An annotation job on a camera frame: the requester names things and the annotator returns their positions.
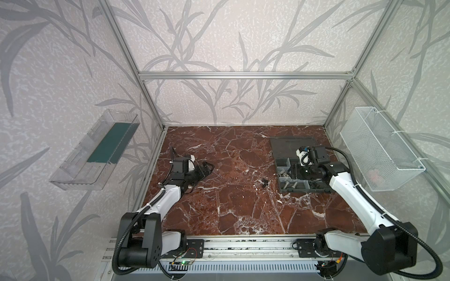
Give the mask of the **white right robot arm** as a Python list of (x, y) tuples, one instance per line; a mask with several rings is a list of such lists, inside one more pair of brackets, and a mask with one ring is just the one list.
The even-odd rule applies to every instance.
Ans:
[[(323, 263), (318, 266), (320, 275), (325, 280), (333, 279), (343, 271), (348, 258), (352, 257), (363, 262), (376, 275), (394, 273), (416, 280), (439, 277), (444, 270), (443, 263), (438, 254), (419, 238), (416, 227), (409, 222), (401, 222), (386, 211), (357, 182), (351, 162), (333, 162), (328, 151), (345, 154), (337, 148), (301, 146), (296, 150), (299, 162), (290, 166), (289, 175), (327, 184), (346, 201), (369, 235), (360, 237), (333, 228), (317, 232), (313, 243), (316, 254), (342, 254), (341, 266), (337, 261)], [(434, 260), (435, 268), (430, 273), (411, 274), (404, 271), (416, 265), (418, 246), (425, 249)]]

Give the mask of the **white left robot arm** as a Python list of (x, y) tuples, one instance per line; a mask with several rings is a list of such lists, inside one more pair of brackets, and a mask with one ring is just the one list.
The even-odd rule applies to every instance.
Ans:
[(213, 164), (206, 161), (196, 164), (192, 155), (172, 158), (169, 172), (155, 197), (139, 210), (125, 213), (120, 220), (111, 259), (112, 271), (116, 275), (159, 267), (166, 277), (178, 280), (163, 267), (161, 258), (170, 252), (176, 256), (186, 254), (186, 234), (183, 230), (163, 231), (162, 221), (189, 189), (213, 171)]

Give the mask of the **clear plastic organizer box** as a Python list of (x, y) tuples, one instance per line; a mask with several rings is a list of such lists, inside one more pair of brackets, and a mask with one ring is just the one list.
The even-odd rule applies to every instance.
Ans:
[(299, 148), (315, 146), (313, 137), (272, 137), (270, 139), (277, 171), (280, 193), (332, 193), (333, 190), (323, 181), (306, 180), (300, 174), (305, 152), (297, 153)]

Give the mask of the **pink object in basket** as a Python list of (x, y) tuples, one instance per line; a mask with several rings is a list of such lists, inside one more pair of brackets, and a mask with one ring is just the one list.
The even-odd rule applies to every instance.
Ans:
[(375, 185), (379, 185), (384, 182), (384, 178), (381, 175), (380, 171), (377, 169), (369, 170), (367, 172), (367, 176), (369, 180), (374, 183)]

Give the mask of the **aluminium rear crossbar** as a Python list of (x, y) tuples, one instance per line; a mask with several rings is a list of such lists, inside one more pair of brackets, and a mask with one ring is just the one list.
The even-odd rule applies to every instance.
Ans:
[(300, 72), (236, 72), (236, 71), (143, 71), (141, 80), (350, 80), (352, 73), (341, 71), (300, 71)]

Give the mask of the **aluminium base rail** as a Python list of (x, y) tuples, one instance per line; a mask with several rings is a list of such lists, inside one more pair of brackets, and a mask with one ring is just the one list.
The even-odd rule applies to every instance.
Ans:
[(188, 255), (200, 261), (325, 261), (337, 260), (334, 252), (319, 256), (312, 247), (315, 234), (278, 235), (199, 235), (188, 240), (203, 240), (201, 249)]

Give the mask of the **clear wall shelf green bottom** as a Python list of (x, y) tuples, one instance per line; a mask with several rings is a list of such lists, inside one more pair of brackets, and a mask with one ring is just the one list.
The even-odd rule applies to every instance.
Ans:
[(49, 181), (62, 190), (103, 190), (140, 125), (138, 115), (105, 110)]

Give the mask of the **aluminium frame post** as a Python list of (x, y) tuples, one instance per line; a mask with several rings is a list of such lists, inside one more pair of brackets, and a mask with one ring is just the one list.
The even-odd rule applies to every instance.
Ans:
[(345, 101), (345, 98), (352, 86), (352, 83), (358, 78), (359, 73), (362, 71), (363, 66), (366, 64), (369, 56), (374, 51), (376, 45), (378, 44), (380, 38), (386, 31), (388, 25), (392, 21), (395, 16), (397, 10), (399, 9), (402, 1), (391, 0), (387, 1), (385, 6), (383, 7), (383, 13), (377, 22), (372, 34), (369, 37), (368, 42), (366, 43), (362, 54), (359, 56), (355, 66), (350, 72), (351, 76), (346, 80), (344, 88), (341, 90), (339, 97), (337, 98), (334, 106), (331, 109), (330, 114), (328, 115), (323, 127), (326, 128), (330, 123), (332, 118), (337, 114), (338, 109), (341, 107), (342, 103)]

